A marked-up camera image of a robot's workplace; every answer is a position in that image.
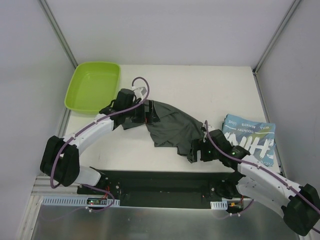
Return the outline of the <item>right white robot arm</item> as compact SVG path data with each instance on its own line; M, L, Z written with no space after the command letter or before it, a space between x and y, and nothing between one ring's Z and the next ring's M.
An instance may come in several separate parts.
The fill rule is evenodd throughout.
M219 197L249 197L281 216L300 236L314 230L320 220L320 196L315 187L300 185L266 167L245 148L231 145L221 130L201 130L204 135L191 141L187 159L191 163L218 160L233 169L214 188Z

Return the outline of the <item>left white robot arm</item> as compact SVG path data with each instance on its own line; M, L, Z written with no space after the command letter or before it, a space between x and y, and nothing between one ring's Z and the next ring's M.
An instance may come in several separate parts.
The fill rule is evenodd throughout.
M122 88L116 99L101 109L87 126L64 137L50 137L45 146L40 171L50 177L51 186L88 185L94 194L102 194L106 188L102 173L92 167L81 166L80 155L100 137L125 122L158 122L160 119L153 101L147 100L148 95L149 90L145 87Z

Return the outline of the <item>dark grey t shirt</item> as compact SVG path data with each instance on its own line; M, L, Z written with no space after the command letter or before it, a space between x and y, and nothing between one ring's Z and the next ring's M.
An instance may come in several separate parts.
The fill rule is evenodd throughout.
M192 149L192 141L204 137L203 123L167 103L154 100L153 109L159 121L146 127L154 146L177 148L177 154L186 157Z

